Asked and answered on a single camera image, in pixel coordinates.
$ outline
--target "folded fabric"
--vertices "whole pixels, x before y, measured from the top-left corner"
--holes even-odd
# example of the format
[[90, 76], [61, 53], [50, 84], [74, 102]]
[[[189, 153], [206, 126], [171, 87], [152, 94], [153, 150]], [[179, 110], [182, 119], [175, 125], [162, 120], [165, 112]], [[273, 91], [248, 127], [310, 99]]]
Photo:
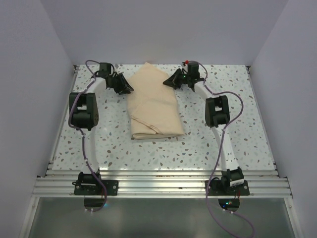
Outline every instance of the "folded fabric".
[[168, 74], [145, 63], [127, 81], [134, 92], [127, 95], [127, 110], [134, 139], [184, 135], [174, 89], [163, 85]]

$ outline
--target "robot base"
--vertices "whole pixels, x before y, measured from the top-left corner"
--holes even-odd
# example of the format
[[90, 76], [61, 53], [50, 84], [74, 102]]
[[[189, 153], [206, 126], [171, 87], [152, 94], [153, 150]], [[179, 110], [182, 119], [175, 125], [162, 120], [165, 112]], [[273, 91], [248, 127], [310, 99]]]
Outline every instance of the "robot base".
[[[107, 190], [107, 196], [117, 196], [119, 181], [118, 180], [103, 180], [100, 173], [97, 172], [96, 176], [102, 181]], [[92, 174], [80, 173], [78, 180], [72, 183], [75, 186], [74, 195], [92, 196], [103, 195], [103, 188]]]
[[[207, 189], [208, 180], [205, 181], [205, 189]], [[244, 180], [244, 183], [238, 186], [229, 187], [225, 189], [219, 179], [212, 179], [210, 183], [210, 188], [208, 190], [208, 196], [249, 196], [249, 186], [248, 182]]]

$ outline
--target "black bracket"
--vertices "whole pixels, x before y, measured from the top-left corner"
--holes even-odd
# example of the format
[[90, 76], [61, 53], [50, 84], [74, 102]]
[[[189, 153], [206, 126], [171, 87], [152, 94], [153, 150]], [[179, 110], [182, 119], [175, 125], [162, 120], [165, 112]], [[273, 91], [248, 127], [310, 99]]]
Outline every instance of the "black bracket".
[[218, 127], [230, 121], [230, 111], [227, 96], [206, 99], [205, 120], [209, 127]]
[[[69, 94], [69, 111], [71, 110], [78, 93]], [[86, 109], [79, 109], [78, 107], [86, 106]], [[71, 118], [71, 124], [91, 130], [98, 124], [99, 113], [97, 107], [97, 100], [95, 93], [84, 93], [80, 95]]]
[[104, 78], [107, 88], [113, 88], [119, 95], [133, 92], [134, 89], [127, 82], [123, 73], [111, 73], [112, 67], [114, 71], [114, 66], [111, 63], [100, 63], [99, 71], [95, 73], [96, 77]]
[[127, 82], [123, 73], [115, 73], [112, 76], [106, 77], [107, 88], [113, 88], [114, 91], [119, 94], [129, 94], [134, 91], [134, 89]]
[[[99, 172], [96, 176], [102, 181], [107, 189], [107, 196], [117, 196], [119, 181], [118, 180], [102, 180]], [[78, 175], [78, 180], [72, 183], [75, 186], [74, 195], [103, 195], [103, 187], [98, 183], [92, 174]]]
[[[208, 180], [205, 181], [205, 189], [207, 189]], [[244, 183], [234, 187], [224, 188], [221, 180], [218, 178], [212, 179], [210, 183], [210, 188], [208, 189], [208, 196], [249, 196], [249, 186], [248, 182], [244, 180]]]
[[187, 64], [187, 72], [178, 68], [176, 72], [163, 82], [164, 85], [174, 89], [180, 88], [182, 84], [187, 84], [194, 91], [195, 83], [203, 81], [199, 74], [199, 64], [189, 62]]

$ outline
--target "wire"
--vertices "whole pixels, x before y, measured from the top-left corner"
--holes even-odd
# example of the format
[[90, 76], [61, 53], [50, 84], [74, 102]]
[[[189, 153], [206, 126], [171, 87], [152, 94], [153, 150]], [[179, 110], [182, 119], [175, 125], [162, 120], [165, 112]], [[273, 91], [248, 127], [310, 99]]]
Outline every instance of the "wire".
[[99, 70], [97, 70], [92, 76], [90, 79], [92, 79], [94, 76], [98, 77], [98, 73], [99, 73]]
[[99, 62], [94, 61], [94, 60], [87, 60], [87, 61], [85, 62], [85, 65], [86, 65], [87, 69], [89, 70], [89, 72], [93, 75], [94, 80], [93, 80], [91, 83], [88, 84], [87, 88], [86, 88], [84, 91], [82, 91], [82, 92], [80, 92], [80, 93], [77, 94], [77, 96], [76, 96], [76, 98], [75, 98], [75, 101], [74, 101], [74, 103], [73, 103], [73, 105], [72, 105], [72, 107], [71, 107], [71, 109], [70, 109], [70, 112], [69, 112], [68, 125], [69, 125], [71, 128], [74, 128], [74, 129], [80, 131], [80, 133], [81, 133], [81, 135], [82, 135], [82, 151], [83, 151], [83, 156], [84, 156], [85, 163], [86, 163], [88, 169], [90, 170], [91, 174], [92, 174], [93, 177], [97, 180], [97, 182], [101, 185], [101, 187], [103, 188], [103, 192], [105, 193], [105, 200], [104, 200], [104, 203], [102, 204], [102, 206], [99, 207], [99, 208], [97, 208], [96, 210], [94, 210], [94, 209], [92, 208], [92, 212], [98, 212], [98, 211], [100, 211], [100, 210], [104, 207], [104, 205], [106, 204], [106, 201], [107, 201], [107, 189], [106, 189], [105, 185], [103, 184], [103, 182], [97, 177], [97, 175], [95, 174], [95, 172], [94, 172], [93, 169], [91, 168], [91, 166], [90, 166], [90, 164], [89, 164], [89, 162], [88, 162], [88, 158], [86, 157], [86, 152], [85, 152], [85, 133], [84, 133], [84, 131], [83, 131], [81, 128], [79, 128], [79, 127], [74, 126], [74, 125], [71, 124], [71, 118], [72, 118], [72, 116], [73, 116], [73, 114], [74, 114], [74, 110], [75, 110], [75, 107], [76, 107], [76, 105], [77, 105], [78, 99], [80, 98], [80, 96], [81, 96], [82, 94], [86, 93], [87, 90], [88, 90], [88, 89], [96, 82], [96, 80], [97, 80], [95, 73], [92, 72], [92, 70], [88, 67], [88, 64], [87, 64], [88, 62], [94, 62], [94, 63], [99, 63]]
[[[209, 204], [208, 191], [209, 191], [209, 186], [210, 186], [210, 183], [211, 183], [211, 180], [212, 180], [212, 176], [214, 175], [214, 172], [216, 171], [217, 165], [218, 165], [219, 160], [220, 160], [220, 155], [221, 155], [221, 151], [222, 151], [222, 146], [223, 146], [223, 140], [224, 140], [225, 130], [226, 130], [226, 128], [227, 128], [231, 123], [233, 123], [235, 120], [237, 120], [237, 119], [240, 117], [240, 115], [242, 114], [243, 109], [244, 109], [244, 104], [243, 104], [243, 101], [242, 101], [241, 97], [240, 97], [238, 94], [234, 93], [234, 92], [231, 92], [231, 91], [223, 91], [223, 92], [220, 92], [220, 93], [214, 93], [214, 92], [206, 85], [206, 79], [207, 79], [207, 77], [208, 77], [208, 71], [207, 71], [207, 69], [206, 69], [201, 63], [199, 63], [199, 62], [197, 62], [197, 61], [191, 60], [191, 61], [189, 61], [189, 62], [198, 63], [198, 64], [205, 70], [206, 76], [204, 77], [204, 87], [207, 89], [208, 92], [210, 92], [212, 95], [215, 95], [215, 96], [221, 95], [221, 94], [232, 94], [232, 95], [236, 96], [236, 97], [239, 99], [239, 101], [241, 102], [241, 110], [240, 110], [240, 112], [238, 113], [238, 115], [237, 115], [234, 119], [232, 119], [231, 121], [229, 121], [229, 122], [224, 126], [224, 128], [223, 128], [223, 130], [222, 130], [222, 136], [221, 136], [221, 141], [220, 141], [220, 145], [219, 145], [219, 152], [218, 152], [217, 161], [216, 161], [215, 166], [214, 166], [214, 169], [213, 169], [213, 171], [212, 171], [212, 173], [211, 173], [211, 175], [210, 175], [210, 177], [209, 177], [209, 181], [208, 181], [208, 184], [207, 184], [207, 187], [206, 187], [206, 204], [207, 204], [207, 208], [208, 208], [208, 210], [209, 210], [210, 215], [212, 216], [212, 218], [214, 219], [214, 221], [215, 221], [224, 231], [226, 231], [227, 233], [229, 233], [230, 235], [232, 235], [232, 236], [235, 237], [235, 238], [242, 238], [242, 237], [240, 237], [240, 236], [234, 234], [232, 231], [230, 231], [229, 229], [227, 229], [225, 226], [223, 226], [223, 225], [221, 224], [221, 222], [217, 219], [217, 217], [216, 217], [215, 214], [213, 213], [213, 211], [212, 211], [212, 209], [211, 209], [211, 206], [210, 206], [210, 204]], [[236, 213], [236, 212], [233, 213], [233, 214], [234, 214], [235, 216], [237, 216], [237, 217], [242, 218], [243, 220], [245, 220], [245, 221], [251, 226], [251, 228], [252, 228], [252, 234], [251, 234], [248, 238], [253, 238], [254, 235], [255, 235], [255, 232], [256, 232], [256, 231], [255, 231], [255, 227], [253, 226], [253, 224], [252, 224], [246, 217], [244, 217], [244, 216], [242, 216], [242, 215], [240, 215], [240, 214], [238, 214], [238, 213]]]
[[114, 71], [115, 71], [115, 70], [114, 70], [114, 66], [113, 66], [113, 64], [112, 64], [112, 63], [111, 63], [110, 65], [111, 65], [111, 67], [112, 67], [112, 74], [111, 74], [111, 76], [113, 76]]

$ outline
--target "white wall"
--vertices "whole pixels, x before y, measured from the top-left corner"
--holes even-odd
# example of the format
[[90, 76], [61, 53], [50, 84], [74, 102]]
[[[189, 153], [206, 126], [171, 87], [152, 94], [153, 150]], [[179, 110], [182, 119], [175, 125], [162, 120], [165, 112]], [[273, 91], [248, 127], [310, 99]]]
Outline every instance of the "white wall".
[[73, 66], [39, 0], [2, 0], [0, 38], [0, 237], [15, 238], [48, 164]]
[[251, 67], [273, 155], [308, 238], [317, 233], [316, 12], [316, 0], [289, 0]]
[[73, 63], [250, 65], [287, 0], [41, 0]]

